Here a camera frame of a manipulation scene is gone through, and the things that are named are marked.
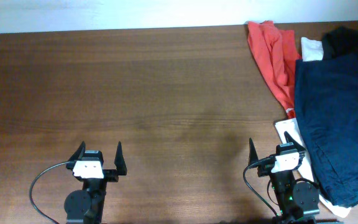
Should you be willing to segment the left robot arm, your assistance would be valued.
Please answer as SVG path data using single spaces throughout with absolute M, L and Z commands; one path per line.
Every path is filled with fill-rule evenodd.
M 82 183 L 82 189 L 75 190 L 65 199 L 64 209 L 67 223 L 98 224 L 102 222 L 106 188 L 108 183 L 118 182 L 127 175 L 122 144 L 117 144 L 114 169 L 103 167 L 101 151 L 87 151 L 82 142 L 69 158 L 66 168 Z

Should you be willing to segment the navy blue shorts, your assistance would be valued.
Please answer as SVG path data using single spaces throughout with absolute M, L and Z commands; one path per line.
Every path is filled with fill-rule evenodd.
M 296 62 L 295 113 L 312 168 L 333 204 L 358 204 L 358 58 Z

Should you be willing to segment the black garment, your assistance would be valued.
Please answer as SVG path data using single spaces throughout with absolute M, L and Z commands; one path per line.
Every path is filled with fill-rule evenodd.
M 323 59 L 331 60 L 347 54 L 358 58 L 358 30 L 338 27 L 323 35 Z

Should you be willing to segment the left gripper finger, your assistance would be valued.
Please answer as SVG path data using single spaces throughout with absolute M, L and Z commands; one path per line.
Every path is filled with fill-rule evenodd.
M 80 159 L 83 156 L 83 153 L 85 152 L 86 149 L 86 144 L 83 141 L 80 146 L 78 147 L 78 149 L 73 153 L 73 155 L 69 158 L 69 162 L 73 162 L 73 161 L 77 161 L 78 159 Z
M 114 165 L 116 166 L 118 175 L 127 175 L 127 167 L 123 156 L 122 144 L 120 141 L 117 145 Z

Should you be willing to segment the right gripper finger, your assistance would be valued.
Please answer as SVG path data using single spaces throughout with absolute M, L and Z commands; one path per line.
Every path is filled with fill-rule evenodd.
M 259 160 L 254 142 L 252 138 L 249 138 L 249 162 L 248 165 L 255 164 Z
M 305 152 L 306 149 L 300 144 L 298 143 L 296 140 L 294 140 L 292 138 L 292 136 L 288 133 L 288 131 L 284 132 L 284 137 L 287 141 L 287 143 L 292 143 L 292 146 L 298 151 L 298 152 Z

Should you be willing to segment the red orange shirt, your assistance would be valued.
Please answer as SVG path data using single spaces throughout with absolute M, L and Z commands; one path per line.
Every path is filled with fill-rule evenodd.
M 282 30 L 272 21 L 249 22 L 248 44 L 269 90 L 288 118 L 295 114 L 295 65 L 301 59 L 294 30 Z

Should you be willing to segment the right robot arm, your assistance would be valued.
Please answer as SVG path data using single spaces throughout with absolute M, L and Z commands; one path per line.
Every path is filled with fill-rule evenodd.
M 316 223 L 319 214 L 319 184 L 305 178 L 296 179 L 293 172 L 298 170 L 306 157 L 306 149 L 295 141 L 288 132 L 284 132 L 286 143 L 276 146 L 274 154 L 263 159 L 258 158 L 253 140 L 249 140 L 249 162 L 244 169 L 257 169 L 259 177 L 269 177 L 268 186 L 274 191 L 276 212 L 243 177 L 250 190 L 273 211 L 272 223 Z

